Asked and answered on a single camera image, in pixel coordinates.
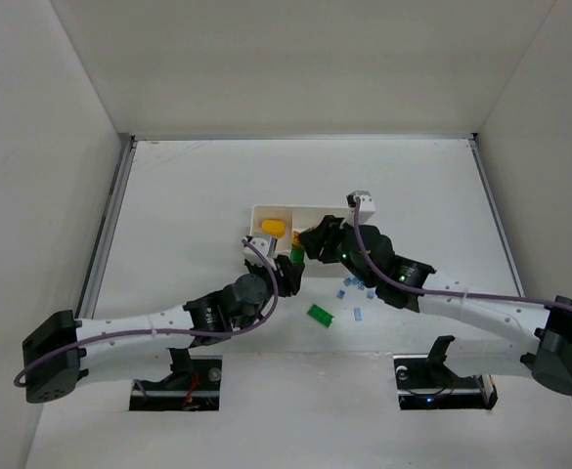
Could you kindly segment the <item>yellow and green lego stack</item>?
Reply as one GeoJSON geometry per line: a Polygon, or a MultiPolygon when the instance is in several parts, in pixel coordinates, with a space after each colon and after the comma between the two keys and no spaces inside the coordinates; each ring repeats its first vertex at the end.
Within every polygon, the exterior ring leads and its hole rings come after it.
{"type": "Polygon", "coordinates": [[[315,244],[313,228],[294,230],[292,232],[290,261],[294,264],[304,263],[306,259],[315,260],[315,244]]]}

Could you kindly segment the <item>yellow oval butterfly lego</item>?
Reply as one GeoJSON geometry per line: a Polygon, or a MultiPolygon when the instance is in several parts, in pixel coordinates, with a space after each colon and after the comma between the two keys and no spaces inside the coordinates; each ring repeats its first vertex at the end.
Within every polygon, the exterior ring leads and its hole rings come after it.
{"type": "Polygon", "coordinates": [[[281,239],[286,235],[286,223],[277,219],[265,219],[260,223],[263,234],[281,239]]]}

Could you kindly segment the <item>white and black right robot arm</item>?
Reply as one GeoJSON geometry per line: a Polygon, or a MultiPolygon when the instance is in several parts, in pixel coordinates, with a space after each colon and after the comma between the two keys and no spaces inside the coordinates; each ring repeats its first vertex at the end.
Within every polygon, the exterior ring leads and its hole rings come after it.
{"type": "Polygon", "coordinates": [[[456,320],[490,333],[490,338],[479,340],[439,336],[427,356],[431,367],[457,377],[528,377],[572,396],[571,299],[532,300],[477,292],[428,264],[396,254],[391,240],[378,228],[353,226],[332,215],[299,234],[298,240],[308,258],[341,264],[395,309],[456,320]]]}

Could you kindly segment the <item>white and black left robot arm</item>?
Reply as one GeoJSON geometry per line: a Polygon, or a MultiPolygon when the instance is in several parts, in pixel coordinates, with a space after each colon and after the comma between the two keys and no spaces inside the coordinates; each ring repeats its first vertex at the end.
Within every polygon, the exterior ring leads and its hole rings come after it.
{"type": "Polygon", "coordinates": [[[158,313],[116,320],[77,319],[70,310],[46,318],[22,341],[14,384],[30,404],[61,399],[82,384],[149,378],[181,371],[183,352],[247,334],[296,295],[305,270],[286,255],[268,265],[246,262],[246,274],[220,290],[158,313]]]}

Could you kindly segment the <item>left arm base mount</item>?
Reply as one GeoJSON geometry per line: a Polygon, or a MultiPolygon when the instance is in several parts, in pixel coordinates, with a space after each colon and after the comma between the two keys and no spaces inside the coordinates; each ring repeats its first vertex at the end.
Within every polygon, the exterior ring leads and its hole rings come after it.
{"type": "Polygon", "coordinates": [[[160,381],[134,381],[129,411],[206,412],[220,408],[223,360],[171,350],[169,373],[160,381]]]}

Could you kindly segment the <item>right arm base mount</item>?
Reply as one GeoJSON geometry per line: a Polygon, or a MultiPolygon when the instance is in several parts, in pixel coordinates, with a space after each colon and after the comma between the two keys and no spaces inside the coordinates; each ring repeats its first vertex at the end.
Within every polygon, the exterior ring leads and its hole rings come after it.
{"type": "Polygon", "coordinates": [[[397,399],[401,410],[492,410],[498,391],[490,375],[460,377],[446,366],[455,341],[440,336],[426,355],[394,355],[397,399]]]}

